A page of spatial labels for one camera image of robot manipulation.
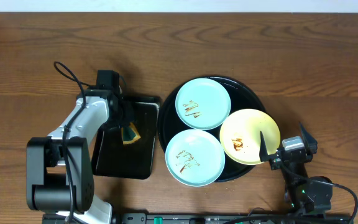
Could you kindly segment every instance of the white background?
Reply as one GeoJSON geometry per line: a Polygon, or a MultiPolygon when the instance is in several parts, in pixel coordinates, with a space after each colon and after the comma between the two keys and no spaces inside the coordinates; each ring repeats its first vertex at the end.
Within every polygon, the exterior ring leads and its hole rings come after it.
{"type": "Polygon", "coordinates": [[[358,12],[358,0],[0,0],[0,12],[358,12]]]}

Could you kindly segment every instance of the wooden table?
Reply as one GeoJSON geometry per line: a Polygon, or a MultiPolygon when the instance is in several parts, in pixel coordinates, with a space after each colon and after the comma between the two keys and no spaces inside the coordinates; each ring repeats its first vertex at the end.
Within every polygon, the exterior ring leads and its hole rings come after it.
{"type": "MultiPolygon", "coordinates": [[[[204,74],[252,88],[282,138],[301,121],[318,140],[309,175],[358,195],[358,14],[0,13],[0,223],[40,223],[25,202],[25,146],[67,117],[79,93],[53,68],[86,83],[98,69],[122,74],[134,93],[163,100],[204,74]]],[[[94,177],[96,194],[120,212],[284,211],[284,182],[268,164],[226,183],[187,187],[165,166],[157,141],[147,180],[94,177]]],[[[353,198],[334,189],[336,213],[353,198]]]]}

